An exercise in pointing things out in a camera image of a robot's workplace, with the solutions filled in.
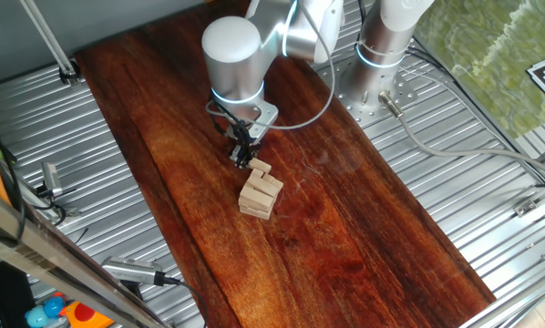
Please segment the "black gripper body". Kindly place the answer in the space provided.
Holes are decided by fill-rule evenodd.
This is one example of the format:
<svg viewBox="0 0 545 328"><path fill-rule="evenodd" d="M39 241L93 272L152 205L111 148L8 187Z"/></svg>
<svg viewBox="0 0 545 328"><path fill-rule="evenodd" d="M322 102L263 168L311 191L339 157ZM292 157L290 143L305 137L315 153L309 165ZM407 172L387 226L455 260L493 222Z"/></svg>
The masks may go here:
<svg viewBox="0 0 545 328"><path fill-rule="evenodd" d="M243 147L249 147L251 145L257 145L260 148L260 143L256 142L249 134L248 129L243 125L230 124L225 130L225 135L228 138L234 139L238 145Z"/></svg>

